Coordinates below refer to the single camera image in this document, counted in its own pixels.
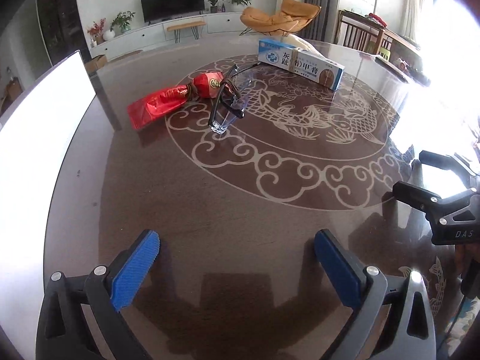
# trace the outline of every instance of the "blue and white box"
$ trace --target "blue and white box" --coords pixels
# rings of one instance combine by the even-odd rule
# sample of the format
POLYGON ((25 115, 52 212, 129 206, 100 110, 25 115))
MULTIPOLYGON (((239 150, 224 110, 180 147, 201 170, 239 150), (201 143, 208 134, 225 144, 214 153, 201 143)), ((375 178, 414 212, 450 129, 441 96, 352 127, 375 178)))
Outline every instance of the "blue and white box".
POLYGON ((323 55, 300 49, 273 39, 262 39, 258 60, 315 81, 332 91, 340 85, 345 67, 323 55))

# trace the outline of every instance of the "white vase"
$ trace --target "white vase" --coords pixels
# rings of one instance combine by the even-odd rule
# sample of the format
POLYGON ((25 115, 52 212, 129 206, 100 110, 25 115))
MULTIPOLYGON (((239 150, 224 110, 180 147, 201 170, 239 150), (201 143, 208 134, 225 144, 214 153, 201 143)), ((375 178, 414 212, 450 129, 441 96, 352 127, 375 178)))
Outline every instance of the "white vase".
POLYGON ((106 41, 111 41, 113 38, 115 38, 115 31, 114 30, 108 30, 105 31, 103 34, 103 39, 106 41))
POLYGON ((246 8, 246 5, 243 4, 232 4, 232 12, 243 12, 243 10, 246 8))

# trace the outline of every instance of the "gold logo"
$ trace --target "gold logo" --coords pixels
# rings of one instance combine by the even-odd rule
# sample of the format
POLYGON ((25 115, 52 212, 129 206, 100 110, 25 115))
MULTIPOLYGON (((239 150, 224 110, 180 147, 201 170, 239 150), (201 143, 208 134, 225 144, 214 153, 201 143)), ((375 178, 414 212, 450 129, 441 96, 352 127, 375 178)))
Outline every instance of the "gold logo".
POLYGON ((211 79, 210 80, 210 86, 212 88, 218 89, 218 88, 220 88, 220 82, 217 79, 211 79))

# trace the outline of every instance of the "leather chair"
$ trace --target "leather chair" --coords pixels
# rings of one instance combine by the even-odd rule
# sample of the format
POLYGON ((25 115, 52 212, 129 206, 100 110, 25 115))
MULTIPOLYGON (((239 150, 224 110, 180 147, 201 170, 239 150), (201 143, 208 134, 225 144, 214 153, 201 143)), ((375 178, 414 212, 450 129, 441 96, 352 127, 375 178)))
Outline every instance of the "leather chair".
POLYGON ((273 16, 267 15, 260 9, 246 8, 240 20, 247 26, 247 31, 254 30, 265 35, 286 36, 302 30, 320 13, 321 7, 301 3, 295 0, 283 0, 280 12, 273 16))

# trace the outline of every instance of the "cardboard box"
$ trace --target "cardboard box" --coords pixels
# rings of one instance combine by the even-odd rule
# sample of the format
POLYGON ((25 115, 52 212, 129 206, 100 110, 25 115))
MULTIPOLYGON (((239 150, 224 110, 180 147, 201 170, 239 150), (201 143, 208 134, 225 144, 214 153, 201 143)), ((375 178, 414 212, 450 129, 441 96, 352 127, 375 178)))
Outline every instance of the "cardboard box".
POLYGON ((104 67, 107 64, 107 57, 102 55, 97 55, 95 58, 92 58, 91 61, 88 61, 85 64, 85 69, 87 70, 88 74, 92 74, 96 72, 98 69, 104 67))
POLYGON ((258 60, 306 77, 332 91, 338 89, 345 70, 344 66, 323 55, 273 39, 259 41, 258 60))

